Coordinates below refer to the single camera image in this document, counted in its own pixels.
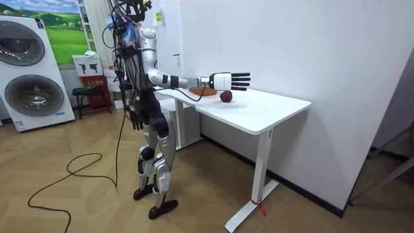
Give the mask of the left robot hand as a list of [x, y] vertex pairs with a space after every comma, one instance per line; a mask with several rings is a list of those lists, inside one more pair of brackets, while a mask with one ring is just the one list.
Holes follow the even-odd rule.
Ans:
[[129, 119], [133, 125], [134, 130], [139, 131], [143, 129], [143, 121], [140, 117], [139, 111], [137, 111], [136, 108], [129, 110]]

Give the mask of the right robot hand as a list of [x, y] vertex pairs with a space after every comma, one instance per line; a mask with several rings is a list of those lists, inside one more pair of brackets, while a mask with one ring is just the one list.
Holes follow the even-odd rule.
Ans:
[[246, 91], [250, 81], [249, 72], [220, 72], [210, 75], [208, 85], [217, 91]]

